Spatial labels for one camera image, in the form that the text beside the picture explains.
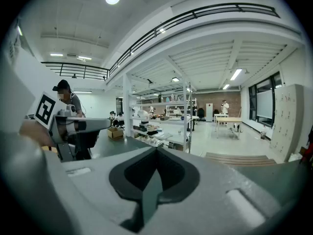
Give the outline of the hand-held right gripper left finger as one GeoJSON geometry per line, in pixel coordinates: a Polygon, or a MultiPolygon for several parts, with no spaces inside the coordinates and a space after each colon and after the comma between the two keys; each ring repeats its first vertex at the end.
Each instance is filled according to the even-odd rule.
{"type": "Polygon", "coordinates": [[[118,164],[151,148],[93,160],[60,162],[46,152],[47,171],[69,221],[61,223],[65,235],[142,235],[137,227],[142,220],[136,202],[122,199],[109,181],[118,164]]]}

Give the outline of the person's left forearm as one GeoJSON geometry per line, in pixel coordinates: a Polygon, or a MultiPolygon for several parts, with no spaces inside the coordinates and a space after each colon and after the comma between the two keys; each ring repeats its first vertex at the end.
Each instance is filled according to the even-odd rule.
{"type": "Polygon", "coordinates": [[[56,147],[48,130],[34,119],[25,119],[22,122],[19,134],[31,138],[40,146],[56,147]]]}

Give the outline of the black balcony railing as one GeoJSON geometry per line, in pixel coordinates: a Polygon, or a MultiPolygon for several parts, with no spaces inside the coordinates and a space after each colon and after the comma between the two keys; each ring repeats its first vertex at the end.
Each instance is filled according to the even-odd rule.
{"type": "Polygon", "coordinates": [[[101,68],[88,64],[76,64],[69,62],[42,62],[46,67],[51,68],[59,76],[69,77],[72,74],[79,78],[96,79],[106,81],[121,65],[125,64],[138,50],[154,39],[159,40],[160,36],[171,28],[177,27],[185,22],[195,20],[205,16],[211,16],[220,13],[258,13],[279,18],[276,9],[271,6],[247,2],[228,2],[214,5],[207,5],[196,9],[183,12],[174,16],[159,25],[155,26],[139,39],[137,39],[129,48],[127,48],[110,68],[101,68]]]}

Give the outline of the wooden table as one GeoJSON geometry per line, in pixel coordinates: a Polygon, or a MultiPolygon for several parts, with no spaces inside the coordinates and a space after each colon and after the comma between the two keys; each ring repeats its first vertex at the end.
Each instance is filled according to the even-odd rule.
{"type": "Polygon", "coordinates": [[[231,124],[232,127],[232,133],[235,133],[235,128],[233,128],[233,125],[236,125],[236,129],[238,130],[238,134],[236,134],[237,139],[240,139],[240,134],[242,131],[242,120],[240,117],[216,117],[216,133],[217,133],[217,138],[219,137],[219,130],[220,130],[220,125],[221,123],[227,123],[231,124]]]}

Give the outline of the beige locker cabinet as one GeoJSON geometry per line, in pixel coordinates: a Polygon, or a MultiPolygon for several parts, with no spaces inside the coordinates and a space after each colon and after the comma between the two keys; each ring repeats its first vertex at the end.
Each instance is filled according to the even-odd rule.
{"type": "Polygon", "coordinates": [[[304,117],[304,88],[293,84],[275,89],[271,150],[283,162],[300,149],[304,117]]]}

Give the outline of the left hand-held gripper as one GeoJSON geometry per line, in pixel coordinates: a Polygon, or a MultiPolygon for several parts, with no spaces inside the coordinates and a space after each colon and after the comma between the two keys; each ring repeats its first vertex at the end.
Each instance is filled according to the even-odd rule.
{"type": "Polygon", "coordinates": [[[107,118],[78,118],[74,105],[67,105],[47,93],[42,94],[34,118],[47,129],[62,162],[81,160],[78,132],[100,131],[111,126],[107,118]]]}

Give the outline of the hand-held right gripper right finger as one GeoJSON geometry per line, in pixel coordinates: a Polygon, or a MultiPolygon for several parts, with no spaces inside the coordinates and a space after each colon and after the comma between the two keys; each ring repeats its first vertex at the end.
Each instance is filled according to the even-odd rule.
{"type": "Polygon", "coordinates": [[[232,167],[173,149],[200,174],[183,201],[160,205],[142,235],[245,235],[281,209],[265,189],[232,167]]]}

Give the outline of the white refrigerator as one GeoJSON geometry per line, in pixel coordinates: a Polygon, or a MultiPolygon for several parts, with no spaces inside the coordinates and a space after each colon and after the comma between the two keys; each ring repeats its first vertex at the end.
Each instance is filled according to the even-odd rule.
{"type": "Polygon", "coordinates": [[[212,122],[213,118],[214,118],[213,104],[212,103],[206,103],[206,105],[205,105],[205,120],[206,120],[206,122],[212,122]]]}

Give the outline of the cardboard box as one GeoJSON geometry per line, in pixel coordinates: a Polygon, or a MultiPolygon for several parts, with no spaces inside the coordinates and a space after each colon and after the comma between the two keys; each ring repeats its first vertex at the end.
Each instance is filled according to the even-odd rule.
{"type": "Polygon", "coordinates": [[[124,137],[124,131],[121,128],[111,127],[107,129],[108,137],[112,140],[118,140],[124,137]]]}

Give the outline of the white projection screen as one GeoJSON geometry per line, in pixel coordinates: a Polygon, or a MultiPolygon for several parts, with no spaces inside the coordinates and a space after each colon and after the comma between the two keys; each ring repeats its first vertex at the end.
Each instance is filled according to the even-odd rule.
{"type": "Polygon", "coordinates": [[[273,98],[272,91],[257,94],[257,116],[272,119],[273,98]]]}

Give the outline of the red bag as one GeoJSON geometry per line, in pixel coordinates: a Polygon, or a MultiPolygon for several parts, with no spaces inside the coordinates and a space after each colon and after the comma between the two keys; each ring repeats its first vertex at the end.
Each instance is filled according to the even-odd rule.
{"type": "Polygon", "coordinates": [[[302,155],[302,162],[309,162],[313,156],[313,143],[311,143],[302,155]]]}

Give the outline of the wooden slatted platform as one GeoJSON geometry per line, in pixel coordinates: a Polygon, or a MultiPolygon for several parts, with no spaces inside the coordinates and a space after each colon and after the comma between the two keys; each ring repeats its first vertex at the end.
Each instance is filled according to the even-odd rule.
{"type": "Polygon", "coordinates": [[[239,156],[225,155],[207,152],[205,157],[212,161],[227,164],[229,166],[267,166],[277,164],[274,159],[269,159],[267,156],[239,156]]]}

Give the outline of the white metal shelving rack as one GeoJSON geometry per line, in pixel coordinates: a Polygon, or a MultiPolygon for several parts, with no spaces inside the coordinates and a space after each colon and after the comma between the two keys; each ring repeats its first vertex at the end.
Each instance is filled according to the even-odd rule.
{"type": "Polygon", "coordinates": [[[153,146],[189,153],[193,132],[192,88],[185,78],[135,93],[130,75],[123,76],[125,134],[153,146]]]}

